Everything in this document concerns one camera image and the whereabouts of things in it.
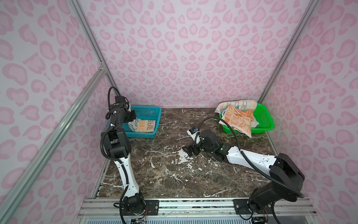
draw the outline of metal bracket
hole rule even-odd
[[[282,53],[281,58],[279,59],[277,66],[275,67],[275,69],[272,71],[272,75],[270,76],[270,79],[268,80],[262,95],[260,96],[259,100],[257,101],[258,103],[263,103],[263,101],[265,100],[265,97],[268,95],[272,85],[274,84],[276,78],[279,76],[280,71],[283,67],[283,65],[285,64],[285,62],[287,61],[287,59],[289,58],[291,52],[293,51],[296,43],[298,42],[301,34],[305,31],[306,26],[308,25],[309,21],[311,20],[311,18],[313,17],[316,9],[319,7],[319,3],[321,0],[311,0],[308,3],[308,6],[305,10],[305,12],[303,13],[301,20],[299,21],[299,23],[297,24],[297,27],[295,29],[295,31],[292,33],[292,36],[284,50],[284,52]]]
[[[100,195],[100,190],[103,187],[102,182],[103,182],[105,175],[107,173],[109,164],[110,164],[109,159],[106,159],[105,162],[103,163],[102,169],[101,169],[100,174],[96,180],[95,188],[94,188],[92,196],[91,196],[92,199],[95,199],[96,197],[98,197]]]
[[[247,203],[248,197],[197,197],[197,198],[148,198],[148,200],[159,200],[158,215],[151,217],[235,217],[233,199],[241,199]],[[85,199],[78,213],[79,219],[85,218],[113,218],[113,214],[118,214],[118,208],[113,203],[118,202],[115,198],[96,198]],[[277,216],[317,216],[317,213],[308,198],[297,199],[296,202],[279,200],[275,204],[275,212]],[[253,217],[262,216],[262,214],[254,214]]]
[[[55,131],[49,137],[47,142],[42,146],[39,153],[33,159],[31,164],[22,174],[16,185],[8,193],[5,200],[0,207],[0,224],[5,224],[13,216],[18,206],[21,204],[23,198],[40,175],[42,169],[50,160],[53,152],[60,145],[63,137],[81,112],[82,108],[87,103],[87,100],[96,89],[98,83],[104,75],[103,71],[98,70],[91,81],[87,84],[83,92],[78,96],[72,107],[63,117]]]
[[[145,200],[145,204],[148,207],[147,215],[158,215],[159,200]],[[123,203],[122,203],[122,213],[123,215],[130,215],[130,216],[136,215],[133,212],[124,209]]]
[[[111,75],[111,73],[108,71],[107,68],[107,64],[106,61],[102,55],[102,52],[100,50],[100,47],[98,46],[95,36],[92,33],[92,30],[87,22],[85,13],[82,9],[81,4],[79,3],[79,0],[69,0],[70,5],[72,6],[73,12],[76,15],[83,31],[84,34],[86,35],[89,44],[91,45],[92,49],[93,49],[93,53],[95,54],[95,56],[97,57],[97,60],[100,64],[100,70],[105,70],[105,74],[108,78],[108,81],[110,82],[111,86],[114,86],[118,89],[118,87],[116,86],[116,83]]]
[[[251,211],[247,207],[247,200],[246,199],[233,199],[234,209],[236,214],[240,215],[251,215]],[[272,214],[271,211],[271,204],[264,207],[268,214]]]

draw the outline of green plastic basket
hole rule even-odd
[[[251,128],[251,133],[264,133],[265,131],[269,131],[274,129],[275,123],[268,112],[267,108],[262,104],[257,104],[256,110],[253,112],[253,115],[255,116],[257,122],[259,125],[256,126],[256,128]],[[230,129],[226,127],[226,125],[222,125],[224,132],[231,133]]]

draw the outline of black cable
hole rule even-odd
[[[108,120],[108,119],[111,118],[111,114],[112,114],[112,111],[108,111],[108,112],[106,113],[106,116],[105,116],[106,120]]]
[[[121,95],[121,94],[119,93],[118,89],[117,89],[116,87],[114,87],[114,86],[111,86],[111,87],[108,89],[108,94],[107,94],[108,109],[110,108],[110,105],[111,105],[111,103],[110,103],[110,94],[111,94],[111,90],[112,90],[112,89],[114,89],[114,90],[118,93],[119,96]]]
[[[239,213],[239,216],[240,216],[243,220],[249,220],[249,219],[251,219],[251,218],[252,218],[252,215],[253,215],[253,211],[251,211],[251,215],[250,215],[249,218],[244,219],[244,218],[241,216],[241,214]]]
[[[122,195],[121,195],[121,198],[119,199],[119,214],[120,214],[120,216],[121,216],[122,223],[125,224],[126,221],[124,220],[124,217],[123,217],[123,214],[122,214],[122,201],[123,201],[123,197],[124,197],[125,193],[127,192],[128,186],[129,186],[128,174],[127,174],[126,168],[124,167],[123,162],[122,162],[120,159],[118,159],[118,158],[112,158],[112,157],[108,156],[108,155],[105,153],[105,149],[104,149],[104,146],[103,146],[103,142],[104,142],[104,140],[105,140],[106,135],[108,134],[108,132],[112,131],[113,128],[114,128],[114,126],[111,126],[111,127],[110,127],[108,130],[106,130],[106,131],[104,132],[104,134],[102,135],[101,141],[100,141],[100,149],[101,149],[102,155],[103,155],[106,159],[115,160],[115,161],[117,161],[117,162],[119,162],[119,163],[121,164],[121,167],[122,167],[123,172],[124,172],[124,176],[126,177],[126,185],[127,185],[127,186],[126,186],[126,188],[124,189],[124,191],[123,191],[123,193],[122,193]]]
[[[279,219],[278,219],[278,218],[277,218],[277,216],[276,216],[274,206],[275,206],[275,202],[272,202],[272,203],[271,203],[271,211],[272,211],[272,215],[274,216],[274,218],[275,218],[275,220],[276,220],[277,224],[281,224],[281,222],[279,221]]]
[[[269,179],[270,181],[273,181],[275,184],[291,191],[292,193],[295,194],[295,196],[299,197],[299,198],[304,198],[305,195],[302,194],[300,191],[296,190],[296,189],[293,189],[289,186],[287,186],[286,184],[282,183],[281,181],[278,181],[274,178],[272,178],[270,175],[267,175],[266,173],[264,173],[262,170],[260,170],[259,168],[257,168],[250,160],[249,158],[247,158],[247,156],[245,155],[244,151],[242,150],[241,146],[240,146],[240,143],[239,143],[239,138],[237,137],[235,131],[232,129],[232,127],[223,119],[221,118],[218,118],[218,117],[208,117],[208,118],[205,118],[204,120],[202,120],[202,122],[199,124],[199,127],[198,127],[198,132],[200,131],[200,127],[201,125],[204,123],[204,121],[208,120],[208,119],[214,119],[214,120],[220,120],[222,121],[229,129],[230,131],[232,132],[232,134],[234,135],[235,137],[235,140],[236,140],[236,143],[237,143],[237,146],[240,150],[240,153],[242,154],[242,156],[244,157],[244,159],[246,160],[246,162],[254,169],[256,170],[259,174],[263,175],[265,178]]]
[[[126,100],[127,110],[129,110],[129,101],[128,101],[127,97],[124,97],[124,98]]]

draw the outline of folded towel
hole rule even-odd
[[[155,122],[155,120],[142,120],[137,118],[134,121],[128,122],[128,126],[133,132],[153,133]]]
[[[254,122],[253,111],[254,110],[252,109],[241,111],[236,107],[229,105],[222,119],[232,126],[234,130],[238,130],[251,138],[250,126],[251,123]]]
[[[236,107],[241,111],[247,111],[247,110],[254,111],[256,110],[257,102],[256,100],[237,100],[237,101],[223,102],[216,107],[215,112],[224,116],[227,107],[230,105]],[[253,116],[253,121],[250,123],[250,128],[255,128],[257,125],[259,125],[259,123],[257,122],[256,118]]]
[[[255,110],[257,107],[256,100],[237,100],[237,101],[228,101],[219,104],[216,109],[215,113],[221,113],[223,109],[226,109],[229,105],[235,106],[236,108],[240,109],[241,111],[245,110]]]

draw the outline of marble tabletop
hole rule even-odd
[[[129,138],[131,163],[144,197],[249,197],[254,188],[269,181],[255,170],[240,165],[217,162],[205,156],[189,157],[182,146],[192,143],[187,130],[208,116],[217,116],[214,108],[162,109],[158,131],[153,139]],[[214,120],[201,130],[210,129],[222,143],[235,144]],[[240,134],[243,149],[274,154],[265,133]],[[120,197],[123,190],[119,172],[111,161],[99,197]]]

